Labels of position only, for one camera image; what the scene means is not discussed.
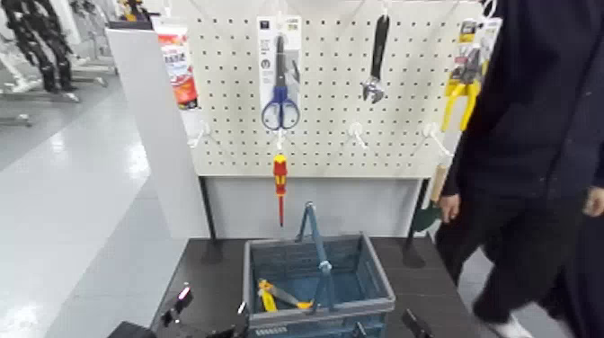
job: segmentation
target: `screwdriver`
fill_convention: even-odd
[[[278,154],[273,158],[272,173],[275,176],[275,193],[279,198],[279,223],[283,227],[283,197],[285,196],[285,177],[288,174],[287,158]]]

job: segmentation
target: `table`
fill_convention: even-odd
[[[244,239],[191,239],[157,310],[152,327],[158,338],[174,338],[174,328],[158,324],[170,301],[189,282],[195,299],[182,313],[182,322],[203,333],[241,324],[236,311],[242,300]],[[448,276],[431,239],[416,238],[414,245],[426,265],[421,269],[402,263],[404,238],[372,238],[377,255],[396,294],[396,307],[388,317],[387,338],[414,338],[401,321],[410,308],[428,322],[436,338],[478,337],[477,326]]]

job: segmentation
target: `yellow pliers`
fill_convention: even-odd
[[[474,107],[476,106],[476,97],[480,94],[482,68],[480,66],[480,48],[473,48],[464,66],[460,69],[459,83],[455,86],[447,101],[445,107],[445,117],[442,121],[440,129],[444,132],[449,128],[449,122],[451,120],[451,111],[455,105],[455,101],[460,95],[467,94],[467,104],[464,115],[461,118],[459,129],[461,131],[466,130],[467,123],[472,117]]]

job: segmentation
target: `blue basket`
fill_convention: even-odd
[[[303,237],[306,222],[312,237]],[[315,210],[307,203],[295,240],[254,240],[245,244],[244,302],[249,336],[383,337],[386,315],[395,308],[395,294],[369,239],[363,234],[319,235]],[[258,280],[265,279],[310,309],[277,303],[264,312]]]

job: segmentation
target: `white pegboard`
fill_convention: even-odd
[[[256,17],[277,0],[181,0],[174,15],[189,26],[200,117],[211,134],[193,149],[199,175],[271,176],[277,137],[261,121]],[[284,153],[295,177],[432,176],[439,150],[421,130],[440,122],[459,24],[478,18],[476,1],[394,1],[382,66],[385,98],[363,102],[378,0],[289,0],[302,17],[301,119]],[[363,149],[348,133],[359,122]]]

